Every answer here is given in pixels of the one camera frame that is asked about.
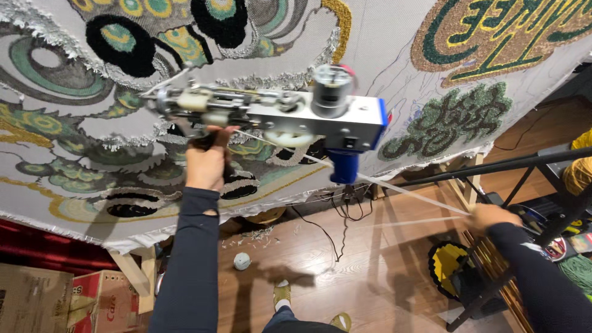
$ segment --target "wooden floor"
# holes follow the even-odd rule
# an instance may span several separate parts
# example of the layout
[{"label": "wooden floor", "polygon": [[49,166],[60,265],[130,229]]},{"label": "wooden floor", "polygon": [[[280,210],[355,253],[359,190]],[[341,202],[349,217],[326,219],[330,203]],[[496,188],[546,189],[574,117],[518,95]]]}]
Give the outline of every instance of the wooden floor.
[{"label": "wooden floor", "polygon": [[[592,125],[587,104],[571,100],[532,111],[496,140],[502,148],[512,147],[518,137],[540,116],[534,127],[513,151],[494,148],[485,159],[532,153],[569,142]],[[523,171],[506,171],[482,177],[486,191],[505,198]],[[552,193],[553,189],[538,172],[514,199],[516,202]],[[417,193],[459,208],[447,186],[431,186]],[[395,195],[373,202],[374,212],[358,222],[348,222],[343,257],[335,262],[332,246],[314,225],[297,219],[274,227],[258,241],[232,236],[220,241],[219,332],[261,332],[274,314],[274,282],[287,278],[292,285],[292,308],[305,321],[329,322],[345,311],[352,318],[352,332],[445,332],[445,321],[438,315],[458,308],[441,295],[427,270],[427,252],[434,237],[455,239],[463,230],[462,219],[411,226],[390,224],[434,217],[455,216],[445,209],[417,199]],[[362,204],[365,213],[368,202]],[[360,216],[358,207],[350,209]],[[333,209],[305,217],[322,225],[340,252],[343,218]],[[250,255],[251,266],[244,271],[233,268],[240,252]],[[510,315],[469,320],[457,332],[511,332],[516,327]]]}]

